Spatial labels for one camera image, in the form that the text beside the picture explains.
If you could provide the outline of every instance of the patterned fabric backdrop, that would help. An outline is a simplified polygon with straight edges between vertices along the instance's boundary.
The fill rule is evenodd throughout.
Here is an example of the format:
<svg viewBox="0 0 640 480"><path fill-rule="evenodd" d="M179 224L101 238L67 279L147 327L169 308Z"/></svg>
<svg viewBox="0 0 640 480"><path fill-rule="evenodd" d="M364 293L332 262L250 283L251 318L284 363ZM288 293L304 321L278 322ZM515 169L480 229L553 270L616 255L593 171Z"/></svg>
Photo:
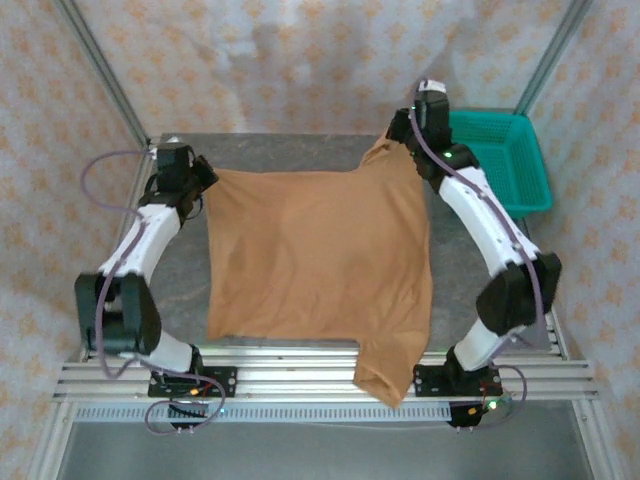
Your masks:
<svg viewBox="0 0 640 480"><path fill-rule="evenodd" d="M556 205L536 240L564 263L560 314L640 471L640 10L595 2L534 107Z"/></svg>
<svg viewBox="0 0 640 480"><path fill-rule="evenodd" d="M80 0L150 134L378 134L426 71L513 108L569 0Z"/></svg>
<svg viewBox="0 0 640 480"><path fill-rule="evenodd" d="M135 143L51 0L0 6L0 478L26 478L61 363L79 346L73 282L119 218L82 196L86 159ZM93 175L122 202L135 159Z"/></svg>

